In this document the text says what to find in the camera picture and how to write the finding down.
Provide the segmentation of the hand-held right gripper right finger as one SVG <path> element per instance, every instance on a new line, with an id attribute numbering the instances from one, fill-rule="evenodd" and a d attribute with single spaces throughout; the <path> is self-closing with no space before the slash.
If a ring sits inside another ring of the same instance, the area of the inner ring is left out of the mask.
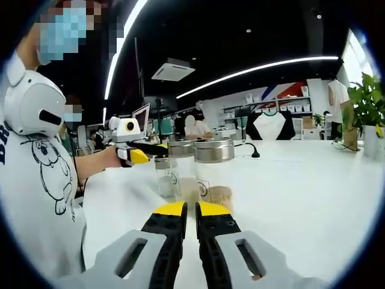
<path id="1" fill-rule="evenodd" d="M 291 270 L 283 252 L 242 231 L 221 205 L 196 203 L 196 231 L 208 288 L 327 288 Z"/>

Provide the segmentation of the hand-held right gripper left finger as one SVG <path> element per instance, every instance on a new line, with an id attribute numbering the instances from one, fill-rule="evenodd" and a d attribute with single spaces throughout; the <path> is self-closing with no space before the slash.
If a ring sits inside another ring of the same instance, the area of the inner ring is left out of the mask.
<path id="1" fill-rule="evenodd" d="M 141 230 L 131 230 L 97 255 L 94 266 L 60 279 L 60 288 L 173 288 L 183 255 L 187 206 L 158 207 Z"/>

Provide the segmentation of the person's left hand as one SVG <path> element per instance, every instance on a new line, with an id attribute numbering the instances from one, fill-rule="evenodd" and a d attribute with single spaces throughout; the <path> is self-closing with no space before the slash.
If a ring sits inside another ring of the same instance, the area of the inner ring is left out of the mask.
<path id="1" fill-rule="evenodd" d="M 121 159 L 117 155 L 115 146 L 108 146 L 101 153 L 104 169 L 117 168 L 122 166 Z"/>

